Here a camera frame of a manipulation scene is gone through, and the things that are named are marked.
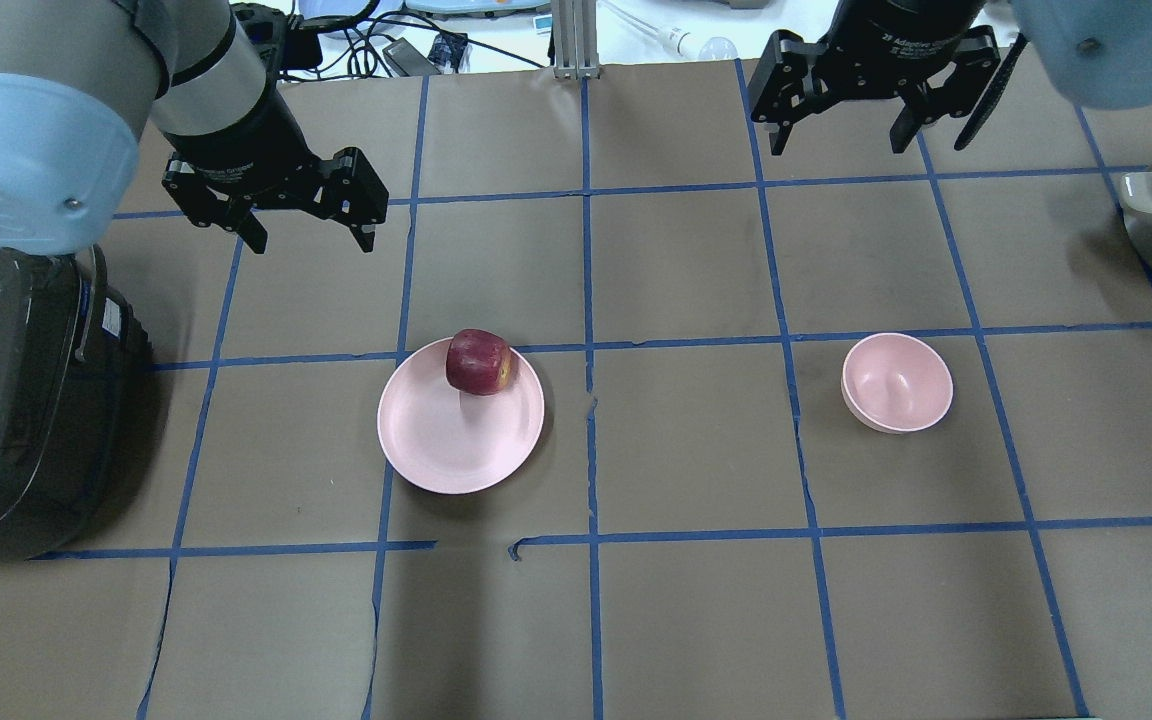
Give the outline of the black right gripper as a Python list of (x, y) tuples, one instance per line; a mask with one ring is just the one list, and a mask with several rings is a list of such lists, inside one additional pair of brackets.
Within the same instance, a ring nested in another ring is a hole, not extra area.
[(902, 100), (890, 126), (890, 150), (902, 154), (941, 118), (967, 118), (1001, 63), (990, 26), (956, 37), (914, 40), (895, 32), (861, 31), (809, 44), (776, 29), (748, 81), (748, 114), (767, 124), (771, 156), (782, 156), (799, 120), (854, 101)]

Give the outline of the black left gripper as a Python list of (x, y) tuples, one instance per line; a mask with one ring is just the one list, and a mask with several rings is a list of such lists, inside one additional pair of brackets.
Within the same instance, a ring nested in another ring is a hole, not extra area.
[(244, 247), (264, 255), (268, 232), (253, 209), (294, 209), (346, 225), (362, 252), (374, 251), (388, 188), (361, 149), (314, 154), (282, 96), (262, 96), (220, 131), (165, 137), (173, 154), (162, 187), (192, 222), (227, 223)]

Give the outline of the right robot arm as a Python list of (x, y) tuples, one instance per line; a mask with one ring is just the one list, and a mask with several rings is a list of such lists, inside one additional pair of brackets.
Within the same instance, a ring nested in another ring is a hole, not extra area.
[(978, 22), (982, 1), (841, 1), (827, 32), (805, 41), (776, 29), (748, 82), (748, 115), (782, 154), (791, 129), (841, 103), (897, 99), (890, 149), (924, 127), (963, 119), (964, 150), (991, 118), (1028, 47), (1053, 88), (1076, 105), (1152, 104), (1152, 1), (1015, 1), (1018, 36), (1006, 53)]

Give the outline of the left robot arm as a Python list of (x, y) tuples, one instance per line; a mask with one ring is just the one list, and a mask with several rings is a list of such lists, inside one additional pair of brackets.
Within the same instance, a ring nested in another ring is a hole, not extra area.
[(362, 151), (316, 156), (228, 1), (0, 1), (0, 249), (77, 252), (104, 237), (154, 126), (164, 190), (189, 222), (253, 252), (256, 211), (344, 225), (365, 252), (389, 194)]

